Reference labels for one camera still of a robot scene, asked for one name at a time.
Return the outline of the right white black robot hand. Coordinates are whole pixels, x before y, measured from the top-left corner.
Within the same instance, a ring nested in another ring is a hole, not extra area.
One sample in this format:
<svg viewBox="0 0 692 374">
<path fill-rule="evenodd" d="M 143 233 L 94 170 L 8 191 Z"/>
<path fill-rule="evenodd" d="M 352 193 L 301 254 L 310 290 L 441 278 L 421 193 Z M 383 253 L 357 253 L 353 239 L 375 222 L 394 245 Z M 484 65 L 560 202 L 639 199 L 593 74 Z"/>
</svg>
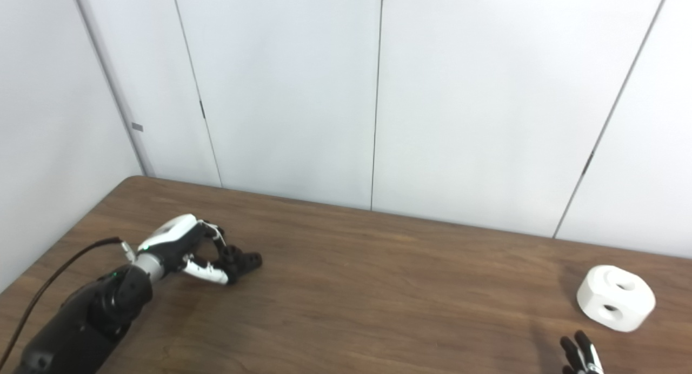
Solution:
<svg viewBox="0 0 692 374">
<path fill-rule="evenodd" d="M 595 345 L 582 330 L 574 333 L 574 339 L 561 337 L 560 346 L 568 360 L 562 373 L 604 373 Z"/>
</svg>

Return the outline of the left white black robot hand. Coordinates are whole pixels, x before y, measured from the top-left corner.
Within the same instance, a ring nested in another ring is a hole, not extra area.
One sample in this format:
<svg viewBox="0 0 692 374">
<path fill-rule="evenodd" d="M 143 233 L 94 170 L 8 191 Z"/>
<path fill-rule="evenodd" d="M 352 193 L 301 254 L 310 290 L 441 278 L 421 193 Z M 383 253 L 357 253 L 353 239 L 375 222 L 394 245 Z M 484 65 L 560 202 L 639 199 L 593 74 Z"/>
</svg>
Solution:
<svg viewBox="0 0 692 374">
<path fill-rule="evenodd" d="M 169 273 L 183 272 L 197 279 L 220 285 L 232 284 L 232 273 L 215 262 L 197 259 L 195 251 L 203 239 L 210 239 L 218 251 L 230 249 L 224 239 L 225 232 L 217 224 L 185 214 L 163 224 L 138 247 L 131 263 L 145 271 L 152 283 Z"/>
</svg>

